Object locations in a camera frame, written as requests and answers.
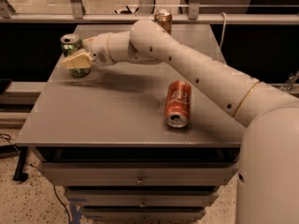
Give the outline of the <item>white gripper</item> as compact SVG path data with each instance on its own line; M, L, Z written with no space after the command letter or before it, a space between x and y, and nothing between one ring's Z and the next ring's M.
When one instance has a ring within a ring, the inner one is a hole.
M111 33L83 39L84 49L62 59L61 64L67 69L91 68L92 64L106 66L112 65L113 60L108 51L108 40Z

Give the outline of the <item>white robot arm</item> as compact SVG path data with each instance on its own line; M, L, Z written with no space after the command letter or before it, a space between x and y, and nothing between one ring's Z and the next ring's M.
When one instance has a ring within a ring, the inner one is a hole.
M238 166L236 224L299 224L299 99L191 49L158 23L86 39L69 69L165 62L246 131Z

